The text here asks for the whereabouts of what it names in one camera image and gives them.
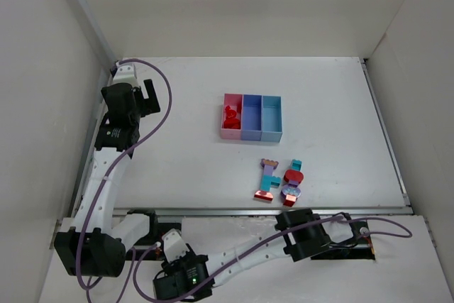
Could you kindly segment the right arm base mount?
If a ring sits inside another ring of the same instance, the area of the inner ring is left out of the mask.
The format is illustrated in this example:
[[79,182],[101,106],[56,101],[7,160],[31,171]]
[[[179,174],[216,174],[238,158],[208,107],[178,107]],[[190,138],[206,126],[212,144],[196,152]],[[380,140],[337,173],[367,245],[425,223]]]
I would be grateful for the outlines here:
[[375,260],[375,250],[370,237],[361,237],[362,232],[368,232],[365,221],[350,225],[352,236],[342,237],[341,241],[333,241],[330,249],[311,257],[311,260]]

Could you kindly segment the teal red purple lego stack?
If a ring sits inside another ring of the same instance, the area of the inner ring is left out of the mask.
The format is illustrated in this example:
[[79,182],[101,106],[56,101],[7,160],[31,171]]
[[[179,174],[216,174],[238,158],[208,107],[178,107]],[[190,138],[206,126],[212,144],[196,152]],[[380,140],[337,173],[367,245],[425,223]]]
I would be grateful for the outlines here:
[[304,174],[301,168],[302,161],[293,159],[284,174],[283,185],[280,191],[284,206],[293,207],[301,196],[299,185],[304,180]]

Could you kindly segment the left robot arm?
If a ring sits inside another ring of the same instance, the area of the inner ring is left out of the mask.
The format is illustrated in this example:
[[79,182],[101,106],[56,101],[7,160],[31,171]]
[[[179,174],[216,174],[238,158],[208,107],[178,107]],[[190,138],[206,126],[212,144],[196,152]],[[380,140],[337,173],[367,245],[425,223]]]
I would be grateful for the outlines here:
[[151,80],[144,87],[116,83],[101,95],[107,112],[94,144],[92,171],[70,228],[57,233],[54,248],[71,276],[118,277],[127,252],[150,232],[150,215],[137,211],[112,224],[121,179],[131,163],[140,137],[142,117],[160,112]]

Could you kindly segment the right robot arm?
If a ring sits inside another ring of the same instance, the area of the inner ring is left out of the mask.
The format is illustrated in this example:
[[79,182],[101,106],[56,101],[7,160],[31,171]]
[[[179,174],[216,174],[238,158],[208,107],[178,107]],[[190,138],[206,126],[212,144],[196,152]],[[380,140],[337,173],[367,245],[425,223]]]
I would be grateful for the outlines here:
[[196,254],[181,235],[170,231],[163,238],[165,261],[153,280],[159,301],[197,302],[236,275],[278,258],[298,262],[323,253],[356,247],[369,229],[362,221],[341,212],[322,218],[311,209],[285,211],[263,234],[239,246],[208,255]]

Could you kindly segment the red legos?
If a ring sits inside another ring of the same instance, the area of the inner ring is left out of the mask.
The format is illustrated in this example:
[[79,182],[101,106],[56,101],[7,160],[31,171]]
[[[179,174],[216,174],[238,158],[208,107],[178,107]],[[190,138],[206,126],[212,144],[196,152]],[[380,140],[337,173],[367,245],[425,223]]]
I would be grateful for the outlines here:
[[226,106],[224,108],[224,129],[240,129],[241,127],[241,106]]

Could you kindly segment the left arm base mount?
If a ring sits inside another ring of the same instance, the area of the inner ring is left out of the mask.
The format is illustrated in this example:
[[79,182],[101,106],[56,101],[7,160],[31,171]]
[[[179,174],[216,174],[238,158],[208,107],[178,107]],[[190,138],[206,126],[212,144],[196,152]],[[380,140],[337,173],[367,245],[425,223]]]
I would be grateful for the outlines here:
[[142,214],[148,217],[150,222],[149,231],[144,237],[135,242],[134,248],[136,249],[136,260],[156,242],[162,243],[162,237],[171,229],[176,229],[179,232],[182,229],[181,221],[169,221],[168,219],[161,219],[158,217],[154,209],[130,209],[127,211],[123,221],[126,217],[133,214]]

